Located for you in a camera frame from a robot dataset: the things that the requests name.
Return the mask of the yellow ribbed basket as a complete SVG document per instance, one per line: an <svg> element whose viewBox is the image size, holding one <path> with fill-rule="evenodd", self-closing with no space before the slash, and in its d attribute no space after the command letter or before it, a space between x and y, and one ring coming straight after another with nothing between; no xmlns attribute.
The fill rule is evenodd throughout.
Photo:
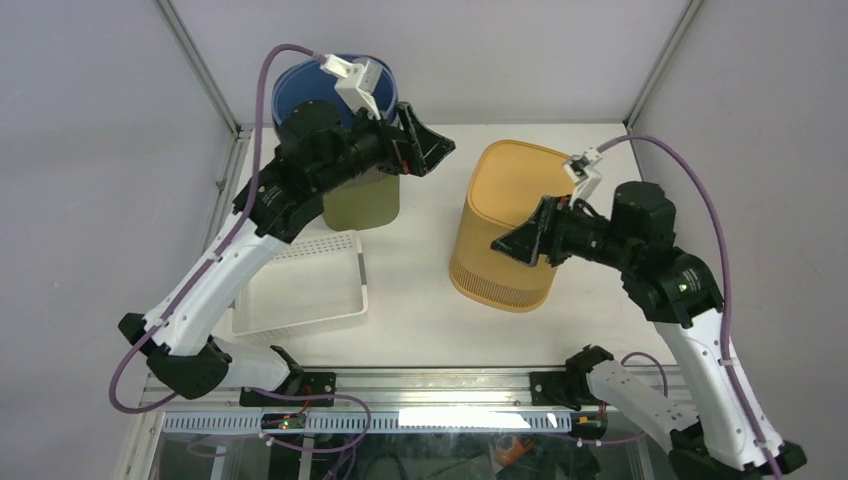
<svg viewBox="0 0 848 480"><path fill-rule="evenodd" d="M490 144L481 154L466 192L448 273L466 297L496 309L524 313L547 299L557 269L527 267L490 248L525 222L545 195L575 189L563 163L570 156L517 140Z"/></svg>

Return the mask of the olive green ribbed basket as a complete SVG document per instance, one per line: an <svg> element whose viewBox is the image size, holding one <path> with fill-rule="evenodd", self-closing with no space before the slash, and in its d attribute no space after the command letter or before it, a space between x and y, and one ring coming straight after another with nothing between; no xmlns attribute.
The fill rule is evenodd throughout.
<svg viewBox="0 0 848 480"><path fill-rule="evenodd" d="M323 219L335 231L385 226L400 212L400 178L370 169L326 194L323 206Z"/></svg>

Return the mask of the blue plastic bucket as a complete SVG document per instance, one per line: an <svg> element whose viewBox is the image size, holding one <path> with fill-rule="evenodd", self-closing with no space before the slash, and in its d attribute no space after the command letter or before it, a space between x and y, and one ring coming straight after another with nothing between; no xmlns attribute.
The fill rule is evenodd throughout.
<svg viewBox="0 0 848 480"><path fill-rule="evenodd" d="M381 67L381 74L372 94L385 121L394 124L398 90L389 66L376 57L364 54L338 54L338 57L353 63L363 63L368 59ZM353 113L335 91L335 84L336 78L322 72L315 60L302 62L283 72L275 81L271 95L274 127L287 120L300 104L316 100L334 105L342 125L349 128L352 125Z"/></svg>

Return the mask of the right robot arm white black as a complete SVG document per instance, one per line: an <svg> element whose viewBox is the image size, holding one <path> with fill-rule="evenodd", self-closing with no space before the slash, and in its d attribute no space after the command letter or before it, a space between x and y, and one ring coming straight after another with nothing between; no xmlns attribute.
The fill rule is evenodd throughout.
<svg viewBox="0 0 848 480"><path fill-rule="evenodd" d="M676 209L660 186L631 181L614 193L609 217L571 196L541 199L492 249L525 266L577 257L617 270L628 298L672 353L690 406L634 379L607 350L587 346L543 393L572 410L609 405L666 453L680 479L759 479L792 473L803 448L782 438L753 399L733 347L721 336L727 306L709 267L677 247Z"/></svg>

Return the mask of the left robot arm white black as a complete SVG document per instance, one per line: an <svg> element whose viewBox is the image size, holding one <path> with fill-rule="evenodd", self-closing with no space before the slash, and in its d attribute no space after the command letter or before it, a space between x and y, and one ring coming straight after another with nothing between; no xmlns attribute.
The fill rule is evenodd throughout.
<svg viewBox="0 0 848 480"><path fill-rule="evenodd" d="M277 406L294 403L301 392L295 360L278 346L216 337L218 320L250 280L322 215L328 193L372 170L426 176L456 147L406 102L398 104L394 122L366 110L344 122L332 103L306 101L275 131L273 158L236 196L218 238L163 302L120 320L120 332L176 396L194 400L233 386L262 390Z"/></svg>

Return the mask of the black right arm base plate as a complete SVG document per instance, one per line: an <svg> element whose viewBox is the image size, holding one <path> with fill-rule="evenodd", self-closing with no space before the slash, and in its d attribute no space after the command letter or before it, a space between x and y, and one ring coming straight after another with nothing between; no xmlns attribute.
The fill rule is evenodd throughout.
<svg viewBox="0 0 848 480"><path fill-rule="evenodd" d="M563 371L532 371L529 390L533 406L563 406L581 410L599 406L601 401L590 391L585 374Z"/></svg>

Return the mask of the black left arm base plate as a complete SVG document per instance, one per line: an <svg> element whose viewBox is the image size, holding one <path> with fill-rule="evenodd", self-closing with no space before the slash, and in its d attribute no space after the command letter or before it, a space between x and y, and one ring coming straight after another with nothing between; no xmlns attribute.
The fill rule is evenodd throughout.
<svg viewBox="0 0 848 480"><path fill-rule="evenodd" d="M283 407L301 408L305 396L331 395L336 393L337 374L332 371L306 371L292 375L283 385L274 390L275 394L296 397L296 400L283 400L257 393L253 389L243 388L240 391L238 404L241 407Z"/></svg>

